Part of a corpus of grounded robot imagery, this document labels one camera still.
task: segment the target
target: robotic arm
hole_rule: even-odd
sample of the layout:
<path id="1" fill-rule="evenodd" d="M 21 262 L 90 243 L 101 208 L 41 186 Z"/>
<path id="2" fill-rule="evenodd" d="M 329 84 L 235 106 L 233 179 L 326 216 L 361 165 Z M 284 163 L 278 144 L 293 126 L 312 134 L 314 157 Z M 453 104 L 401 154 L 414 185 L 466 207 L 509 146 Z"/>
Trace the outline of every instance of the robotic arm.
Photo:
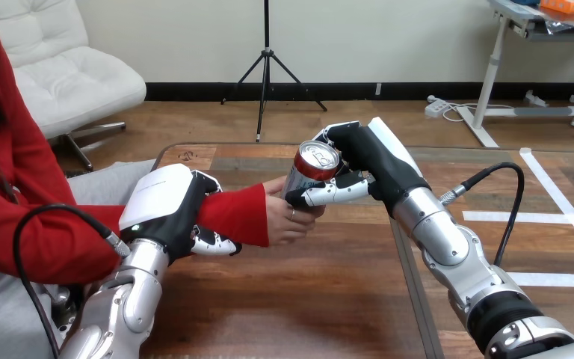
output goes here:
<path id="1" fill-rule="evenodd" d="M 122 241 L 110 243 L 122 262 L 87 300 L 61 359 L 138 359 L 168 266 L 190 253 L 235 255 L 241 250 L 240 244 L 194 224 L 203 198 L 219 191 L 217 180 L 184 165 L 140 179 L 120 217 Z"/>
<path id="2" fill-rule="evenodd" d="M 461 324 L 485 358 L 574 359 L 574 335 L 544 316 L 516 283 L 485 259 L 481 240 L 456 223 L 444 203 L 459 188 L 437 199 L 412 157 L 379 118 L 367 127 L 342 123 L 327 127 L 319 141 L 335 145 L 351 169 L 372 177 L 344 174 L 314 188 L 290 192 L 294 206 L 318 206 L 371 194 L 416 243 L 425 265 L 448 288 Z"/>

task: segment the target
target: tripod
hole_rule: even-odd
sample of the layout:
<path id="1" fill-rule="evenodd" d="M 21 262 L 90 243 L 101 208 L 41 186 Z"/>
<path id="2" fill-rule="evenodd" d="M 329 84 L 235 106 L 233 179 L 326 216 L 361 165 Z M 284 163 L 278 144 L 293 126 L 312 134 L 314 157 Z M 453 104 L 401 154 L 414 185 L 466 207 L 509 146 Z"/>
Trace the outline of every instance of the tripod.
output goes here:
<path id="1" fill-rule="evenodd" d="M 250 73 L 252 73 L 252 71 L 256 68 L 256 65 L 258 65 L 261 62 L 261 60 L 263 60 L 263 85 L 262 85 L 262 90 L 261 90 L 261 104 L 260 104 L 260 109 L 259 109 L 259 124 L 256 127 L 256 142 L 261 141 L 261 125 L 262 125 L 262 121 L 263 121 L 263 112 L 265 112 L 265 105 L 267 104 L 267 101 L 268 101 L 268 92 L 269 92 L 269 86 L 270 86 L 270 77 L 269 77 L 270 58 L 273 58 L 276 61 L 276 63 L 279 66 L 281 66 L 283 68 L 283 70 L 285 70 L 285 72 L 287 72 L 291 76 L 291 78 L 294 79 L 294 81 L 296 81 L 296 83 L 304 90 L 307 98 L 310 101 L 315 101 L 318 105 L 320 105 L 320 107 L 322 108 L 322 111 L 325 111 L 325 112 L 327 111 L 327 108 L 324 107 L 324 105 L 322 105 L 322 103 L 320 101 L 316 100 L 313 97 L 313 95 L 309 92 L 309 89 L 307 89 L 305 87 L 305 85 L 303 85 L 303 83 L 300 82 L 300 80 L 296 77 L 296 75 L 294 75 L 294 73 L 289 71 L 287 66 L 285 66 L 285 64 L 283 64 L 282 61 L 278 59 L 276 54 L 274 54 L 274 51 L 272 49 L 270 49 L 270 47 L 269 47 L 269 0 L 265 0 L 264 8 L 265 8 L 265 49 L 263 51 L 261 51 L 261 55 L 259 56 L 259 58 L 256 59 L 256 62 L 254 62 L 252 67 L 250 67 L 250 69 L 245 73 L 245 75 L 243 75 L 243 77 L 241 77 L 241 79 L 236 83 L 236 85 L 234 85 L 234 88 L 232 89 L 232 91 L 221 100 L 221 105 L 223 105 L 227 101 L 228 97 L 231 97 L 234 93 L 236 93 L 236 91 L 238 90 L 238 86 L 240 84 L 242 84 L 243 81 L 245 81 L 245 79 L 249 76 Z"/>

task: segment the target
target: woman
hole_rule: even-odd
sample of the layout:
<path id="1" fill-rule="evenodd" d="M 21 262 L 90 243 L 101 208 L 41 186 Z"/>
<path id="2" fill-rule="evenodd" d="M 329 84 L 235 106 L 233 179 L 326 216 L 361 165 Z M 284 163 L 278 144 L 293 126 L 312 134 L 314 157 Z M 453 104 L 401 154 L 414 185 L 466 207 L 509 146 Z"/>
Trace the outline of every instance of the woman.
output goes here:
<path id="1" fill-rule="evenodd" d="M 88 205 L 79 204 L 81 209 L 119 233 L 120 204 L 148 170 L 144 163 L 109 168 L 74 179 L 72 192 L 25 107 L 0 43 L 0 358 L 51 357 L 37 313 L 15 278 L 12 235 L 19 220 L 39 205 L 84 202 Z M 284 200 L 270 197 L 283 183 L 284 178 L 276 179 L 211 196 L 197 222 L 248 245 L 303 238 L 321 213 L 292 212 Z M 63 212 L 45 212 L 28 223 L 21 255 L 30 280 L 43 284 L 90 283 L 110 273 L 118 260 L 92 229 Z M 49 310 L 42 289 L 37 291 Z"/>

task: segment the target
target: red sweater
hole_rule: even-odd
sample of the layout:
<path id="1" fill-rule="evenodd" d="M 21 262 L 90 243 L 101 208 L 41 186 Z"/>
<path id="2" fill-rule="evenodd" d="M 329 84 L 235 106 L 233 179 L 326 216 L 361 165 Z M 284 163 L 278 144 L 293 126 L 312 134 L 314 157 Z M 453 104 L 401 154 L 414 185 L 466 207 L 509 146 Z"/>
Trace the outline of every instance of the red sweater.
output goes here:
<path id="1" fill-rule="evenodd" d="M 16 275 L 12 237 L 19 220 L 47 203 L 75 205 L 69 184 L 16 87 L 0 42 L 0 103 L 7 125 L 0 129 L 0 170 L 16 186 L 19 205 L 0 189 L 0 272 Z M 119 233 L 123 206 L 78 206 Z M 197 222 L 249 245 L 268 245 L 262 185 L 206 199 Z M 31 220 L 21 238 L 22 261 L 38 283 L 88 283 L 111 272 L 117 255 L 88 225 L 65 212 L 45 212 Z"/>

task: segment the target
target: white robotic hand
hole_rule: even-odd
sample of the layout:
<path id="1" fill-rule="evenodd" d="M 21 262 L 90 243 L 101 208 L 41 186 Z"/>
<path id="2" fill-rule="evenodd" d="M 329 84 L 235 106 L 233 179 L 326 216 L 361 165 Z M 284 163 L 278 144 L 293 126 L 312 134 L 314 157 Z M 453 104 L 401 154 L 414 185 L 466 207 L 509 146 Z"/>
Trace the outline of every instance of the white robotic hand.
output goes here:
<path id="1" fill-rule="evenodd" d="M 222 192 L 219 182 L 176 164 L 140 179 L 120 218 L 123 241 L 148 239 L 165 246 L 170 262 L 190 253 L 234 255 L 241 245 L 198 229 L 195 221 L 206 196 Z"/>

